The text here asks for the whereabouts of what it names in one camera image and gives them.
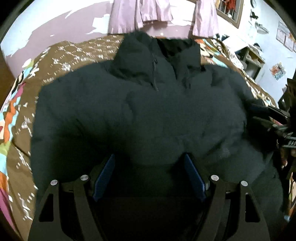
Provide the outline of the person's hand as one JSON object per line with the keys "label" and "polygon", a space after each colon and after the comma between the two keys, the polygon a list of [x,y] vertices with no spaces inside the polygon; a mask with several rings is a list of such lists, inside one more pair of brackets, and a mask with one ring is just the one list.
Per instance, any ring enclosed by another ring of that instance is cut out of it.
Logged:
{"label": "person's hand", "polygon": [[281,168],[285,168],[287,166],[287,152],[284,148],[280,149],[280,157],[281,157]]}

